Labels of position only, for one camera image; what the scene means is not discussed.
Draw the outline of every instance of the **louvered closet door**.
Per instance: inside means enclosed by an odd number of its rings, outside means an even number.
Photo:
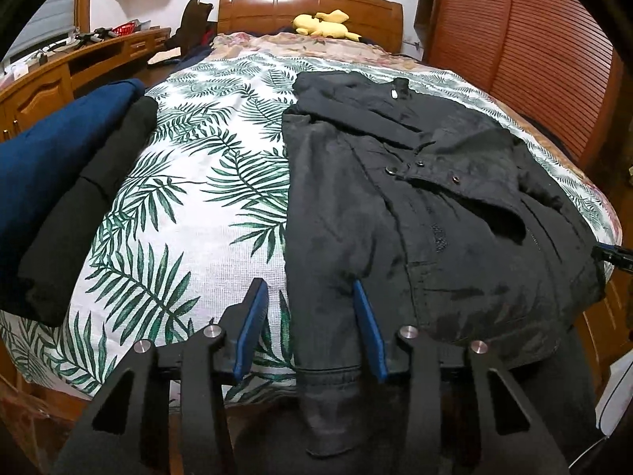
[[[575,159],[605,96],[612,46],[577,0],[512,0],[490,94],[536,118]]]
[[[441,0],[428,63],[490,91],[512,0]]]

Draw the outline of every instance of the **stuffed animal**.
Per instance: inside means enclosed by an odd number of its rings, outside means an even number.
[[[309,14],[300,14],[294,18],[292,26],[301,35],[313,35],[321,37],[333,37],[334,39],[352,39],[358,41],[360,36],[347,31],[343,22],[349,19],[349,15],[340,10],[329,14],[317,12],[314,17]]]

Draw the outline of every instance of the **bed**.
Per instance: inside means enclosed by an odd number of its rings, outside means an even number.
[[[349,14],[349,29],[380,46],[278,30],[299,13]],[[601,242],[621,241],[613,208],[547,138],[450,71],[397,57],[402,7],[385,0],[220,0],[214,50],[148,95],[159,102],[150,144],[94,238],[63,327],[0,313],[0,334],[28,382],[89,398],[140,338],[182,341],[240,301],[253,277],[270,309],[253,371],[230,403],[292,393],[284,226],[289,174],[280,119],[302,71],[409,78],[419,92],[492,116],[529,146]],[[178,405],[178,385],[172,403]]]

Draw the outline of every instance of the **wooden bed frame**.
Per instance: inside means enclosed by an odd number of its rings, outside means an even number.
[[[220,0],[218,33],[272,33],[288,27],[299,14],[341,9],[350,32],[365,36],[387,52],[402,45],[402,5],[387,0]]]

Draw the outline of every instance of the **window blind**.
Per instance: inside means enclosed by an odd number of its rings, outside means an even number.
[[[75,28],[75,0],[46,0],[15,39],[4,60]]]

